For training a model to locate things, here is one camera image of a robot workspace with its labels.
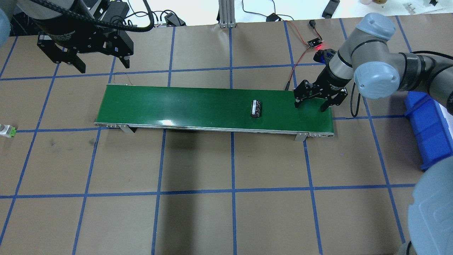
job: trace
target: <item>red wire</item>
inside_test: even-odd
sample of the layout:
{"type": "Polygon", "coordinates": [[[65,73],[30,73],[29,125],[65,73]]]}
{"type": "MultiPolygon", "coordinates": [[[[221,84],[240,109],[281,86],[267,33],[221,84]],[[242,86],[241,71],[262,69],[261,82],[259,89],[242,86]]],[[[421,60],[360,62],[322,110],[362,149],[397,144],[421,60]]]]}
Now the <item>red wire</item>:
{"type": "Polygon", "coordinates": [[[302,60],[302,58],[304,57],[305,53],[307,53],[307,51],[311,49],[311,48],[307,48],[304,53],[302,53],[302,56],[300,56],[299,60],[297,60],[297,63],[294,65],[293,69],[291,70],[291,74],[289,75],[289,79],[288,79],[288,82],[291,81],[291,78],[293,77],[293,73],[294,73],[294,69],[296,68],[297,64],[299,64],[299,62],[302,60]]]}
{"type": "Polygon", "coordinates": [[[294,25],[293,22],[291,22],[290,20],[285,20],[286,22],[289,22],[291,25],[293,25],[293,27],[296,29],[296,32],[297,34],[299,35],[299,38],[301,39],[302,43],[305,44],[305,45],[308,45],[308,43],[306,43],[303,39],[302,39],[302,36],[300,35],[300,32],[299,32],[299,29],[297,29],[296,25],[294,25]]]}

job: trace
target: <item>clear plastic bottle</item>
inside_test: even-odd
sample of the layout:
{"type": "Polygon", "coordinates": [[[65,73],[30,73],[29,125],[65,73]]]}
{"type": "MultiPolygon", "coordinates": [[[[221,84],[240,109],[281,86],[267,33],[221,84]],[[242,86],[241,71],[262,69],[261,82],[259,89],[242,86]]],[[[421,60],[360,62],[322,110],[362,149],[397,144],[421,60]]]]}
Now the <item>clear plastic bottle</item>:
{"type": "Polygon", "coordinates": [[[13,137],[16,134],[16,128],[10,125],[0,124],[0,136],[13,137]]]}

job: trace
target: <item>blue plastic container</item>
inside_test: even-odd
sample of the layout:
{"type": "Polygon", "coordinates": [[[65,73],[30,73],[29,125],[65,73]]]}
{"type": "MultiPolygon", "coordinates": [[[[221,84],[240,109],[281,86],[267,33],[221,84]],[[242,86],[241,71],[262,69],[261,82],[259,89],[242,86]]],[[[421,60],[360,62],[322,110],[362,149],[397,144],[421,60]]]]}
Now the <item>blue plastic container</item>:
{"type": "Polygon", "coordinates": [[[426,93],[410,91],[405,104],[405,116],[412,124],[423,159],[421,169],[453,156],[453,138],[439,103],[426,93]]]}

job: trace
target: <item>metal bracket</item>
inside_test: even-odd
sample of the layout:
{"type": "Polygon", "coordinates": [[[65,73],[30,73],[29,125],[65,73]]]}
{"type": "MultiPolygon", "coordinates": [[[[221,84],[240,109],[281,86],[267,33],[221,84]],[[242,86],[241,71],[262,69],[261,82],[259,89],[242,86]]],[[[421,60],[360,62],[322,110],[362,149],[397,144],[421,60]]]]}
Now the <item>metal bracket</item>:
{"type": "Polygon", "coordinates": [[[307,139],[308,132],[297,133],[296,137],[294,138],[295,141],[303,142],[307,139]]]}
{"type": "Polygon", "coordinates": [[[236,27],[234,0],[219,0],[219,25],[221,28],[236,27]]]}
{"type": "Polygon", "coordinates": [[[128,125],[126,124],[117,124],[117,126],[119,128],[121,128],[121,130],[124,132],[124,133],[127,133],[127,134],[133,134],[135,133],[135,131],[137,130],[136,127],[133,127],[133,128],[130,128],[128,125]]]}

